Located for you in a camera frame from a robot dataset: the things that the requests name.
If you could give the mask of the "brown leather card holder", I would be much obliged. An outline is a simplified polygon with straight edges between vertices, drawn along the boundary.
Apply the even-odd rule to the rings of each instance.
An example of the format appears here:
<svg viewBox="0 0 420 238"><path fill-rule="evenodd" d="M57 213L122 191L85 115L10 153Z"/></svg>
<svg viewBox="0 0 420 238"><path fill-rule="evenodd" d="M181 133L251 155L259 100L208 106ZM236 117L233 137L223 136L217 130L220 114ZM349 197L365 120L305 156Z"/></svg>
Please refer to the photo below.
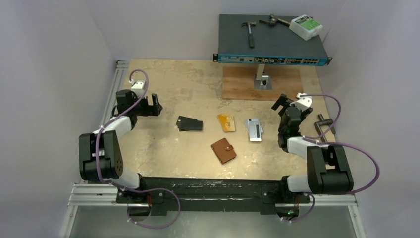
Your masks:
<svg viewBox="0 0 420 238"><path fill-rule="evenodd" d="M211 148L221 164L226 164L227 162L237 157L237 154L234 151L234 147L228 142L226 138L222 138L213 143Z"/></svg>

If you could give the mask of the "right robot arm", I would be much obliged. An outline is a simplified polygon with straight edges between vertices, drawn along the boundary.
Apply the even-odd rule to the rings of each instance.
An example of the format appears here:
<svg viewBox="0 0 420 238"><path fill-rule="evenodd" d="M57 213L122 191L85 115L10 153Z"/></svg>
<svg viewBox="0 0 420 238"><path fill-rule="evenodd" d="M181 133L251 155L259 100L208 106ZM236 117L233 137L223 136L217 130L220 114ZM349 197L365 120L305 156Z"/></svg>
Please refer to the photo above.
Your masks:
<svg viewBox="0 0 420 238"><path fill-rule="evenodd" d="M300 133L300 125L312 112L312 98L299 93L297 100L281 94L271 107L280 110L278 145L290 154L307 161L307 172L284 176L278 188L279 198L291 201L298 193L341 194L354 188L354 180L342 146L309 142Z"/></svg>

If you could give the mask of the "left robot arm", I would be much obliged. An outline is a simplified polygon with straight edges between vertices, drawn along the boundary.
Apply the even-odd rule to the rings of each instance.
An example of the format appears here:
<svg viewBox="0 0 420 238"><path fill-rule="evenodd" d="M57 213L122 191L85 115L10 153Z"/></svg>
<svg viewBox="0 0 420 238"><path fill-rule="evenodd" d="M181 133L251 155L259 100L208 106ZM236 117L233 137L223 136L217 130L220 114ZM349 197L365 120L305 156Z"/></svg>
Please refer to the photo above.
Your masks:
<svg viewBox="0 0 420 238"><path fill-rule="evenodd" d="M100 129L79 136L79 173L83 180L113 183L128 189L128 196L136 203L146 200L148 190L140 185L141 176L124 168L119 140L130 132L139 116L159 116L163 107L156 93L139 98L128 89L117 91L116 106L110 121Z"/></svg>

